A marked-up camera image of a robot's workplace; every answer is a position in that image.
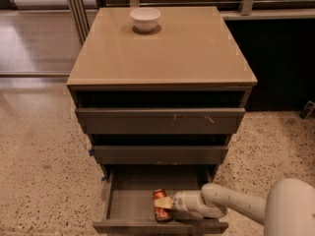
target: closed drawer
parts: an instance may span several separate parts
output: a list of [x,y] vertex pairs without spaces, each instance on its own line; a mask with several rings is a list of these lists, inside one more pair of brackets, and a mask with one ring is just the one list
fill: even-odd
[[98,164],[220,164],[227,147],[95,146]]
[[87,134],[234,134],[244,113],[243,108],[76,110]]
[[106,185],[103,218],[94,223],[98,233],[201,234],[223,233],[226,222],[174,212],[174,220],[157,223],[153,191],[164,188],[168,195],[180,190],[199,190],[208,183],[205,165],[113,165]]

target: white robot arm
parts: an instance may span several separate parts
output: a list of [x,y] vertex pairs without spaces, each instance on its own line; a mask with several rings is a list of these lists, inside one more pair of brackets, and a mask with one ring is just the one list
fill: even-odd
[[315,235],[315,189],[297,179],[277,182],[266,200],[210,183],[201,191],[180,191],[155,200],[155,206],[209,218],[225,216],[229,207],[264,225],[265,236]]

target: cabinet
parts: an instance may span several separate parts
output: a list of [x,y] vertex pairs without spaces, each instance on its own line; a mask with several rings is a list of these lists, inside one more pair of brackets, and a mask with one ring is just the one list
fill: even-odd
[[244,116],[255,76],[216,8],[159,8],[139,34],[131,8],[100,9],[68,87],[107,177],[103,233],[222,233],[226,223],[175,212],[154,219],[152,192],[212,181]]

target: can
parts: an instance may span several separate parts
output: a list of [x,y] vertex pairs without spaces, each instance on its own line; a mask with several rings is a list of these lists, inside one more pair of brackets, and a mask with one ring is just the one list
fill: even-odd
[[[153,193],[153,200],[166,197],[165,189],[157,189]],[[168,222],[172,219],[170,210],[168,208],[161,208],[155,206],[155,218],[157,222]]]

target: wooden tabletop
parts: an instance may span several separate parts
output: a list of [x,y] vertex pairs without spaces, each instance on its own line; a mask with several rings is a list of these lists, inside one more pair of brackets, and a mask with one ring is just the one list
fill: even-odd
[[216,7],[160,7],[151,33],[133,8],[101,8],[68,86],[253,86],[257,80]]

